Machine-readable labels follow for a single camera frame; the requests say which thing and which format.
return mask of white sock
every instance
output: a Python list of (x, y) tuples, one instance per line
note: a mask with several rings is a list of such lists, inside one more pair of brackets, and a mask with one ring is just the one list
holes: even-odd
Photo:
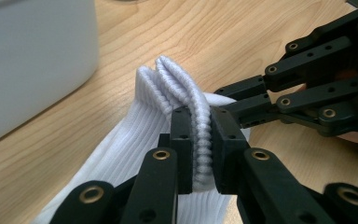
[(140, 67), (135, 99), (128, 115), (104, 138), (69, 184), (41, 211), (33, 223), (49, 223), (65, 197), (80, 184), (102, 180), (118, 186), (137, 175), (145, 153), (169, 133), (172, 111), (182, 105), (191, 112), (194, 136), (193, 191), (179, 195), (178, 223), (222, 223), (229, 196), (218, 194), (212, 173), (210, 105), (234, 100), (203, 94), (192, 78), (168, 57), (156, 60), (157, 70)]

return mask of white ribbed cloth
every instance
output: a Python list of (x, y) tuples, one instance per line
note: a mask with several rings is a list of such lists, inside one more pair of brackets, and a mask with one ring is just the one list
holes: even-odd
[(178, 223), (222, 223), (229, 196), (214, 188), (210, 150), (210, 105), (234, 100), (202, 93), (193, 79), (168, 57), (156, 60), (157, 70), (140, 67), (135, 99), (128, 115), (96, 147), (70, 183), (48, 203), (33, 223), (48, 223), (72, 189), (90, 180), (118, 186), (139, 171), (145, 153), (156, 147), (160, 133), (170, 131), (172, 111), (187, 105), (194, 136), (193, 190), (179, 195)]

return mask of fabric fold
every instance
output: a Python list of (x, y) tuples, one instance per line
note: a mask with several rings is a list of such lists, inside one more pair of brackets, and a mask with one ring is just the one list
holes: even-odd
[(41, 211), (33, 223), (49, 223), (69, 192), (90, 180), (118, 186), (139, 171), (145, 153), (156, 147), (160, 133), (168, 133), (175, 108), (188, 106), (194, 144), (193, 191), (179, 195), (178, 223), (221, 223), (229, 196), (214, 188), (212, 172), (210, 104), (235, 102), (203, 93), (191, 76), (170, 58), (156, 60), (156, 70), (140, 67), (135, 98), (128, 115), (104, 138), (69, 184)]

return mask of ribbed fabric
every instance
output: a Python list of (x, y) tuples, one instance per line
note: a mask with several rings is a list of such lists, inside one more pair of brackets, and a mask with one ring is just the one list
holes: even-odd
[(139, 171), (145, 153), (156, 147), (160, 133), (170, 131), (172, 111), (187, 105), (194, 134), (194, 191), (179, 195), (178, 223), (221, 223), (229, 196), (213, 186), (210, 142), (212, 105), (234, 100), (200, 91), (192, 78), (171, 59), (161, 56), (157, 70), (141, 67), (137, 71), (135, 99), (128, 115), (104, 138), (70, 183), (41, 211), (33, 223), (48, 223), (69, 192), (90, 180), (117, 186)]

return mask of folded fabric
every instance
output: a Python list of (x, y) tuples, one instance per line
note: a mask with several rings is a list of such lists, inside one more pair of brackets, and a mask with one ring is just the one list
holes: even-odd
[(193, 191), (179, 195), (178, 223), (221, 223), (229, 196), (217, 193), (212, 172), (210, 105), (234, 100), (202, 93), (190, 75), (168, 57), (156, 60), (156, 70), (140, 67), (135, 99), (128, 115), (96, 147), (69, 184), (48, 203), (33, 223), (49, 223), (72, 189), (90, 180), (118, 186), (136, 175), (145, 153), (156, 147), (160, 133), (169, 133), (172, 111), (186, 105), (191, 113), (194, 142)]

